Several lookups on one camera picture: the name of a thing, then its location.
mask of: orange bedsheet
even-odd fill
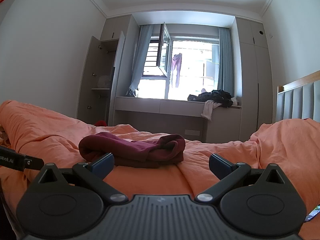
[[[130,125],[95,127],[16,101],[5,101],[0,106],[0,123],[13,149],[42,158],[45,163],[54,162],[60,168],[83,161],[78,143],[89,134],[108,131],[128,140],[153,140],[164,135],[139,132]],[[308,212],[320,203],[320,123],[311,119],[262,125],[251,140],[244,143],[205,144],[186,140],[183,162],[158,169],[117,166],[104,181],[129,197],[133,194],[194,197],[219,181],[208,168],[211,153],[218,153],[233,163],[246,162],[253,168],[278,163],[303,198]],[[0,168],[4,196],[13,213],[36,174],[37,171]],[[315,230],[317,220],[304,224],[300,233],[303,238],[320,239],[320,230]]]

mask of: wall socket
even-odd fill
[[[184,134],[200,136],[200,131],[197,131],[197,130],[184,130]]]

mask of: built-in wardrobe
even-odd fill
[[[140,27],[132,15],[107,19],[101,37],[91,37],[82,75],[77,119],[112,125],[116,96],[124,96]]]
[[[272,123],[271,64],[262,23],[236,17],[231,34],[235,96],[242,108],[239,140],[246,141],[263,123]]]

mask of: folded red towel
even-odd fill
[[[111,133],[101,132],[84,137],[79,143],[81,156],[92,162],[111,152],[115,165],[135,168],[158,168],[183,161],[185,140],[178,134],[162,136],[157,141],[127,141]]]

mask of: light blue curtain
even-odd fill
[[[142,25],[136,50],[136,55],[133,63],[133,72],[131,85],[128,89],[127,96],[135,96],[136,89],[140,83],[143,74],[144,64],[146,62],[149,43],[153,31],[153,25]]]
[[[220,59],[218,89],[234,95],[233,60],[230,29],[219,27]]]

